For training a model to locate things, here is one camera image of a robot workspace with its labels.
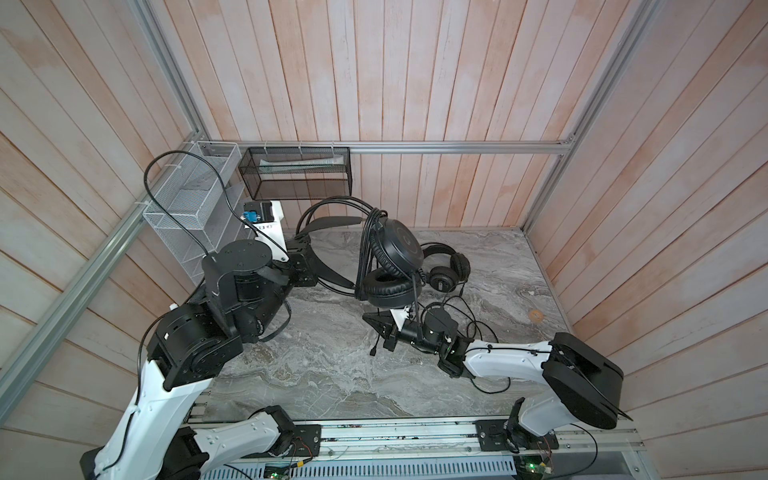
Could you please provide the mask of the papers in black basket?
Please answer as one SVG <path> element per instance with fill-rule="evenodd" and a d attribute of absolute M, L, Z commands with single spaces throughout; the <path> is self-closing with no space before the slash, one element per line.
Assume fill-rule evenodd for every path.
<path fill-rule="evenodd" d="M 341 156 L 319 159 L 267 160 L 257 166 L 260 174 L 343 173 L 346 160 Z"/>

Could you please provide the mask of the small black wired headphones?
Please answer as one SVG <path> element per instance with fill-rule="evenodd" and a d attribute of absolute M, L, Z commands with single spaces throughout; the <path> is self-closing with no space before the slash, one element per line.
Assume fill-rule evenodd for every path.
<path fill-rule="evenodd" d="M 447 244 L 439 242 L 427 242 L 426 244 L 422 245 L 422 250 L 425 258 L 434 255 L 446 255 L 449 262 L 447 266 L 432 267 L 431 270 L 426 274 L 427 284 L 436 292 L 443 294 L 444 298 L 442 300 L 427 304 L 423 308 L 423 311 L 420 313 L 419 321 L 423 319 L 424 312 L 427 309 L 440 306 L 446 310 L 446 308 L 449 307 L 449 301 L 452 298 L 461 298 L 463 295 L 462 288 L 468 281 L 471 274 L 471 264 L 467 257 L 457 252 L 453 247 L 450 247 Z M 469 312 L 467 312 L 467 315 L 470 322 L 465 328 L 464 335 L 473 341 L 478 338 L 482 338 L 482 334 L 480 333 L 476 318 L 473 317 Z M 468 378 L 469 381 L 477 390 L 485 394 L 505 392 L 511 384 L 511 382 L 508 381 L 506 387 L 497 391 L 484 390 L 475 383 L 477 376 L 475 374 L 473 375 L 473 378 Z"/>

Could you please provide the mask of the large black gaming headset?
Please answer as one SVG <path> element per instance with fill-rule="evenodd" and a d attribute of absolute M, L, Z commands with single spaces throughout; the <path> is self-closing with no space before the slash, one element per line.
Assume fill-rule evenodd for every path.
<path fill-rule="evenodd" d="M 322 206 L 340 204 L 361 212 L 359 216 L 328 216 L 316 219 Z M 296 226 L 298 237 L 341 226 L 363 225 L 356 279 L 351 281 L 323 263 L 315 261 L 315 275 L 324 288 L 346 297 L 367 301 L 392 312 L 409 309 L 415 319 L 421 281 L 417 274 L 424 254 L 418 240 L 402 222 L 353 196 L 331 196 L 309 207 Z"/>

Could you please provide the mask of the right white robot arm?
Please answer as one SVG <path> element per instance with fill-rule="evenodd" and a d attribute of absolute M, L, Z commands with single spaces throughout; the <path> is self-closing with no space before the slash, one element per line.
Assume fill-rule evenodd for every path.
<path fill-rule="evenodd" d="M 623 371 L 568 332 L 538 343 L 486 342 L 460 333 L 457 322 L 439 306 L 422 320 L 405 309 L 366 313 L 363 320 L 385 349 L 404 343 L 433 354 L 439 369 L 452 378 L 506 378 L 545 386 L 535 396 L 518 398 L 504 422 L 477 422 L 484 451 L 556 448 L 554 432 L 560 427 L 581 422 L 613 430 L 625 415 L 619 407 Z"/>

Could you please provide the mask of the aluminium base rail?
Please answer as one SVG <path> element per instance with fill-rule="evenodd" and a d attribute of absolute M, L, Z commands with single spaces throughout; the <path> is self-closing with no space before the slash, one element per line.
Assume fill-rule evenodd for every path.
<path fill-rule="evenodd" d="M 279 457 L 230 460 L 209 479 L 656 479 L 634 425 L 561 427 L 532 449 L 504 444 L 501 416 L 310 420 Z"/>

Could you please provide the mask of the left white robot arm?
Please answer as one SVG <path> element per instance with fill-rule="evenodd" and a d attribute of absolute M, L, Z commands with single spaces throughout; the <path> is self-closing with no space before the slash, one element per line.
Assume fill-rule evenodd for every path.
<path fill-rule="evenodd" d="M 109 441 L 82 455 L 85 478 L 198 479 L 242 457 L 290 452 L 295 425 L 278 405 L 228 427 L 184 424 L 200 394 L 244 345 L 270 340 L 265 330 L 291 290 L 316 285 L 309 238 L 289 240 L 286 250 L 286 260 L 279 261 L 269 244 L 241 239 L 203 258 L 196 290 L 142 339 L 147 353 L 137 390 Z"/>

